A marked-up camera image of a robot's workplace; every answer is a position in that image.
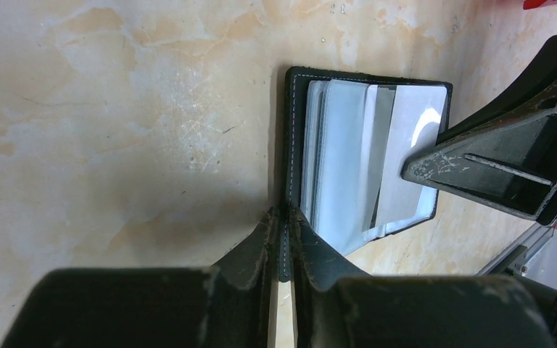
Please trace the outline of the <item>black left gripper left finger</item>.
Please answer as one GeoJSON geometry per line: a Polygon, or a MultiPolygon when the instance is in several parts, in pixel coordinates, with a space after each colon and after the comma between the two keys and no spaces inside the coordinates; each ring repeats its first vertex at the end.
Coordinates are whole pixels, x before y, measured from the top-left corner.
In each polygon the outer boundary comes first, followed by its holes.
{"type": "Polygon", "coordinates": [[[32,289],[4,347],[269,347],[279,214],[193,268],[62,268],[32,289]]]}

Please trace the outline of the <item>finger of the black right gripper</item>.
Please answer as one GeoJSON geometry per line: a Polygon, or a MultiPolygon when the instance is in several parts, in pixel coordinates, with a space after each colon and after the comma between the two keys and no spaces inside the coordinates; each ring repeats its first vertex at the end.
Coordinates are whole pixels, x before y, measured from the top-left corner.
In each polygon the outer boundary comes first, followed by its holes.
{"type": "Polygon", "coordinates": [[[403,179],[557,223],[557,36],[492,102],[407,158],[403,179]]]}

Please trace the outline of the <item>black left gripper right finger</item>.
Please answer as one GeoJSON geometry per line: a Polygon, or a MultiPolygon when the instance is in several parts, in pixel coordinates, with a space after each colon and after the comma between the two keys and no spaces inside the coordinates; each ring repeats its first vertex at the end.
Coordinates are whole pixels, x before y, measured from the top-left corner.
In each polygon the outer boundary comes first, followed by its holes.
{"type": "Polygon", "coordinates": [[[532,296],[505,275],[373,276],[289,211],[297,347],[554,347],[532,296]]]}

